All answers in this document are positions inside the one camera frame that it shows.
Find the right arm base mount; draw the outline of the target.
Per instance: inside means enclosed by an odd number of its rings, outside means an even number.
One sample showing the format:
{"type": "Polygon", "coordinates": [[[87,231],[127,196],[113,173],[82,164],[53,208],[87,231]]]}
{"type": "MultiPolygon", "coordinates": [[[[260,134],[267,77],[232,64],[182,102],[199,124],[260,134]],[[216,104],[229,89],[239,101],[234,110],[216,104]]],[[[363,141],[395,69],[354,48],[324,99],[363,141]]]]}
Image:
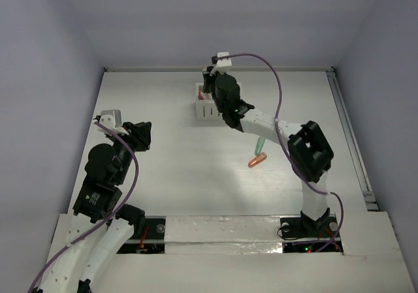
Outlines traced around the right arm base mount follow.
{"type": "Polygon", "coordinates": [[[325,219],[319,228],[304,226],[301,217],[282,217],[277,235],[282,240],[284,253],[342,253],[338,222],[335,216],[325,219]]]}

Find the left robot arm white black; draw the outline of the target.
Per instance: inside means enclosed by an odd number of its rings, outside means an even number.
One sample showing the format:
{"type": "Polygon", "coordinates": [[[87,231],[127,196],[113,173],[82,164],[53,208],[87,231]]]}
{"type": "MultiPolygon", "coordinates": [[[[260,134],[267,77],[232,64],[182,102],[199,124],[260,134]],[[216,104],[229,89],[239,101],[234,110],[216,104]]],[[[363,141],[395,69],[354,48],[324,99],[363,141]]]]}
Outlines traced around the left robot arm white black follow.
{"type": "Polygon", "coordinates": [[[123,194],[120,185],[131,165],[138,178],[135,154],[149,150],[152,124],[119,124],[111,115],[93,122],[111,143],[89,151],[65,245],[39,271],[30,292],[94,292],[121,246],[146,228],[145,212],[127,204],[130,194],[123,194]]]}

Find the green correction tape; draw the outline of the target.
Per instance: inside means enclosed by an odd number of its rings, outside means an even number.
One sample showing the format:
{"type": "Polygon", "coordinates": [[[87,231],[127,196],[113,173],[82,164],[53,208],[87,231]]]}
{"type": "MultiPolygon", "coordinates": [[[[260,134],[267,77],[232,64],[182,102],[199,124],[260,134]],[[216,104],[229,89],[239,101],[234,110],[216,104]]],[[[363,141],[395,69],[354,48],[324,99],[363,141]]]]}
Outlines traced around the green correction tape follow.
{"type": "Polygon", "coordinates": [[[264,144],[266,142],[266,139],[263,137],[259,137],[255,146],[254,155],[258,156],[263,152],[264,144]]]}

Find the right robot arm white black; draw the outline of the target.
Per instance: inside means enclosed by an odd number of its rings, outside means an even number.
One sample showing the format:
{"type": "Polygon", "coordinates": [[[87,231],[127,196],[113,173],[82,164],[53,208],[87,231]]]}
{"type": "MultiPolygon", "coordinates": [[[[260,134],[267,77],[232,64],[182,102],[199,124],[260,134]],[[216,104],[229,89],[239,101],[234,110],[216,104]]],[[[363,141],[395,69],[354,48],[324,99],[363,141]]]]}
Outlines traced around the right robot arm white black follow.
{"type": "Polygon", "coordinates": [[[302,182],[300,227],[309,236],[322,231],[330,215],[327,172],[334,153],[320,126],[314,121],[290,123],[263,113],[241,99],[235,77],[221,73],[213,66],[206,67],[202,76],[203,91],[211,94],[218,112],[230,128],[260,136],[282,147],[302,182]]]}

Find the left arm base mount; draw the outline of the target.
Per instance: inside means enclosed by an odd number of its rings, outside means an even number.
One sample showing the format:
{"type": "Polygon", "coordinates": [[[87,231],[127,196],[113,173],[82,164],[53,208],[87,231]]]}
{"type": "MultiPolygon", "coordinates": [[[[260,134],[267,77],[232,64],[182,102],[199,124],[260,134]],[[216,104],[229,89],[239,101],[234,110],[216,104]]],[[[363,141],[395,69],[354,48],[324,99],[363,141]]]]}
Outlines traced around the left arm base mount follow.
{"type": "Polygon", "coordinates": [[[145,219],[144,231],[125,242],[129,254],[165,253],[166,217],[150,216],[145,219]]]}

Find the white marker pink caps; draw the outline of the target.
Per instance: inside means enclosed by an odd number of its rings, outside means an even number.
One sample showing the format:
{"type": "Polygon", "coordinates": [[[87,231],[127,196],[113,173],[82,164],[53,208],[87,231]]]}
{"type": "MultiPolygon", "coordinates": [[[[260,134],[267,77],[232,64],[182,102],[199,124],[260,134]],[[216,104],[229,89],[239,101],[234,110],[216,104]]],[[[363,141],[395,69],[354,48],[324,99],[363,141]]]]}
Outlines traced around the white marker pink caps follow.
{"type": "Polygon", "coordinates": [[[198,99],[199,99],[199,100],[206,100],[206,95],[205,95],[203,92],[200,92],[200,93],[198,94],[198,99]]]}

